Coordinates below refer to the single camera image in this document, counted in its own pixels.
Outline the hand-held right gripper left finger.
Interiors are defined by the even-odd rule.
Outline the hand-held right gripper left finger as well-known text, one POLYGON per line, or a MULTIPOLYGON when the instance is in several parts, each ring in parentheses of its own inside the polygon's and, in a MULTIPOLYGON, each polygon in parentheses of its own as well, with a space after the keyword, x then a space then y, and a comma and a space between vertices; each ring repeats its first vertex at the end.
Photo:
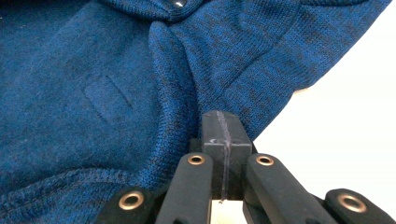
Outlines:
POLYGON ((213 160, 212 197, 225 201, 228 198, 230 135, 225 115, 212 110, 202 118, 202 150, 213 160))

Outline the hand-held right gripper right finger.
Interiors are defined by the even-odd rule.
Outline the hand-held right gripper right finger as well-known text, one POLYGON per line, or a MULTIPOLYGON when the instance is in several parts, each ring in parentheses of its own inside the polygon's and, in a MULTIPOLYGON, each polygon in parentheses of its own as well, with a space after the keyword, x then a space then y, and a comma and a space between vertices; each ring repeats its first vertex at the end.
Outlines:
POLYGON ((223 199, 243 199, 242 166, 252 154, 252 143, 240 119, 231 113, 223 113, 225 148, 223 171, 223 199))

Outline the dark blue knit sweater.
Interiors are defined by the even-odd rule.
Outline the dark blue knit sweater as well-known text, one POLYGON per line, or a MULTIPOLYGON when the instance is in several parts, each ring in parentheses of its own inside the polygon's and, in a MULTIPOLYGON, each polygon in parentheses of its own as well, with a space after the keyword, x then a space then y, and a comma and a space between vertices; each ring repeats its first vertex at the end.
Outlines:
POLYGON ((211 110, 258 136, 390 0, 0 0, 0 224, 92 224, 211 110))

